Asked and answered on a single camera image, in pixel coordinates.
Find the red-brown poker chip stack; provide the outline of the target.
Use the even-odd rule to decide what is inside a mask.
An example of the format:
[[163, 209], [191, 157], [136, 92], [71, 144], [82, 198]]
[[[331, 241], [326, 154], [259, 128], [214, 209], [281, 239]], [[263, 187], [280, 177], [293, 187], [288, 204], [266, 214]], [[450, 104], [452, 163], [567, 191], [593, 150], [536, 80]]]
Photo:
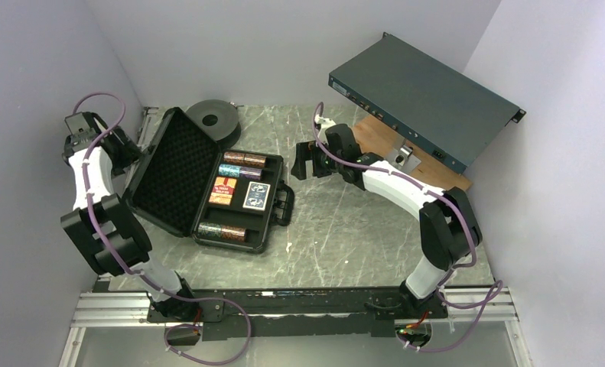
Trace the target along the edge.
[[244, 154], [243, 163], [249, 167], [264, 168], [266, 157], [259, 154]]

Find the purple poker chip stack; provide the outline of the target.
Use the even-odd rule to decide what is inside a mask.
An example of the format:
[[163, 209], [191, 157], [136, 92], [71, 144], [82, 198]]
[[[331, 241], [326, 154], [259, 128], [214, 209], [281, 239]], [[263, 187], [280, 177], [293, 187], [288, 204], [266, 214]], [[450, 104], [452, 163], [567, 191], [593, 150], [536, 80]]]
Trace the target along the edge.
[[242, 178], [257, 180], [260, 181], [262, 179], [262, 169], [254, 168], [254, 167], [240, 167], [239, 168], [239, 176]]

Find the red yellow card box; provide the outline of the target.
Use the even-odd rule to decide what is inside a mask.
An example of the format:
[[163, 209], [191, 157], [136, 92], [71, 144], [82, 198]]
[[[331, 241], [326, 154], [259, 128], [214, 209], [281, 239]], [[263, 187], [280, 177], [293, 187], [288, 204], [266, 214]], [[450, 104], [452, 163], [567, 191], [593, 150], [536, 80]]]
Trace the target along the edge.
[[238, 180], [234, 177], [216, 177], [208, 198], [208, 203], [229, 206], [233, 200], [237, 181]]

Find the dark brown poker chip stack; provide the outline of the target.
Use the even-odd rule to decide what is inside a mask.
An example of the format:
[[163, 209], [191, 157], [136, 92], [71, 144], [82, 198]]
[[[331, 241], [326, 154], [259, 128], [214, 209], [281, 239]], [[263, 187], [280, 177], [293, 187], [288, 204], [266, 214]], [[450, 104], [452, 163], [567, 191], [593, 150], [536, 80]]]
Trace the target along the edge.
[[235, 226], [221, 226], [221, 237], [223, 239], [244, 242], [246, 240], [247, 229]]

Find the black poker set case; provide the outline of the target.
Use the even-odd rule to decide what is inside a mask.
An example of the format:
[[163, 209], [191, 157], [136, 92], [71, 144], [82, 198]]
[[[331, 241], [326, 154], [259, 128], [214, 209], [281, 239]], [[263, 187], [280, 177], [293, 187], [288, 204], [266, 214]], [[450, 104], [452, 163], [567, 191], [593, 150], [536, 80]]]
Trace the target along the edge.
[[[294, 192], [284, 181], [284, 159], [279, 155], [248, 152], [266, 157], [260, 181], [237, 177], [229, 206], [208, 203], [218, 167], [226, 164], [222, 149], [185, 112], [168, 109], [144, 157], [130, 177], [123, 200], [143, 219], [177, 237], [191, 237], [200, 245], [260, 254], [265, 250], [271, 226], [288, 226], [294, 208]], [[244, 209], [248, 185], [271, 185], [264, 211]], [[197, 234], [201, 222], [247, 229], [238, 242]]]

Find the grey-green poker chip stack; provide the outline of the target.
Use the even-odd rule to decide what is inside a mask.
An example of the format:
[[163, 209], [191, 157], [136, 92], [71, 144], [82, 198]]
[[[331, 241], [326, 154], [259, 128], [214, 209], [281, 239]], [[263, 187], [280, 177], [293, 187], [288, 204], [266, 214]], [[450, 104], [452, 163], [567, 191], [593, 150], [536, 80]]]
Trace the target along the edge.
[[197, 234], [205, 237], [222, 238], [223, 226], [217, 223], [201, 222], [197, 228]]

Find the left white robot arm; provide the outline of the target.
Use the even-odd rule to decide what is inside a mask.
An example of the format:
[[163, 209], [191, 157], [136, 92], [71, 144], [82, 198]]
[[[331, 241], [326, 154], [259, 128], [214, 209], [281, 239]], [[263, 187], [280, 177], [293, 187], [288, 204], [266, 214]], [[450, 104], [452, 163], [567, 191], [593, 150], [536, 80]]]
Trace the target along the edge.
[[141, 150], [94, 112], [75, 112], [65, 122], [63, 159], [73, 170], [76, 199], [60, 219], [64, 232], [98, 275], [130, 275], [163, 317], [194, 320], [200, 306], [188, 283], [151, 257], [147, 232], [113, 188], [113, 178], [141, 158]]

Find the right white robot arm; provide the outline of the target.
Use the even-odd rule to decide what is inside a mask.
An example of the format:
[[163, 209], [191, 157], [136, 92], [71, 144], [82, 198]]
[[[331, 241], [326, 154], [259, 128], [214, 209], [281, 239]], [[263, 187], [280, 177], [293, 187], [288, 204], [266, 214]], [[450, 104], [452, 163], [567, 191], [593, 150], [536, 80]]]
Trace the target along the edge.
[[408, 317], [426, 311], [429, 297], [457, 268], [473, 266], [483, 239], [467, 193], [416, 180], [375, 153], [364, 153], [351, 127], [316, 117], [314, 140], [296, 146], [291, 175], [307, 179], [339, 174], [363, 191], [377, 194], [415, 217], [420, 225], [422, 256], [400, 286], [399, 306]]

